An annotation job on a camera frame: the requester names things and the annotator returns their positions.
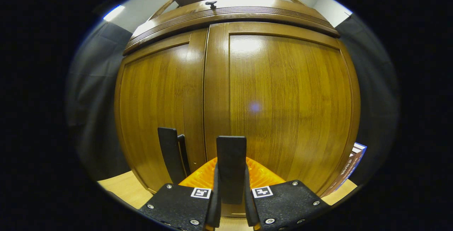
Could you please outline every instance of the orange object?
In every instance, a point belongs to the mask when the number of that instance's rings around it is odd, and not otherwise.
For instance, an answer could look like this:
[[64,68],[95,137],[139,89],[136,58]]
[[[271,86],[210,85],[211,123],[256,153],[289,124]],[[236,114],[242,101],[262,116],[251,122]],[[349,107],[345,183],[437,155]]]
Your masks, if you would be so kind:
[[[180,182],[181,186],[200,187],[204,189],[213,189],[214,187],[214,169],[216,167],[217,157],[202,165],[184,181]],[[247,167],[249,168],[250,189],[262,186],[271,186],[284,183],[285,180],[276,175],[265,166],[246,157]]]

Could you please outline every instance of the wooden door panel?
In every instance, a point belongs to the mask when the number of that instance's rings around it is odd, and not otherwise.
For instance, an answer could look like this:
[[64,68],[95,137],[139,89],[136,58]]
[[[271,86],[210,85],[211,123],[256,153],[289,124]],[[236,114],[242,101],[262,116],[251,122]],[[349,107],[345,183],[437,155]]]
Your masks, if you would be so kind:
[[202,76],[207,29],[170,37],[123,60],[115,111],[123,152],[142,185],[156,192],[170,176],[158,127],[185,135],[192,171],[206,162]]
[[222,23],[210,27],[206,59],[207,158],[218,135],[243,135],[248,157],[320,195],[358,126],[358,91],[338,42],[287,25]]

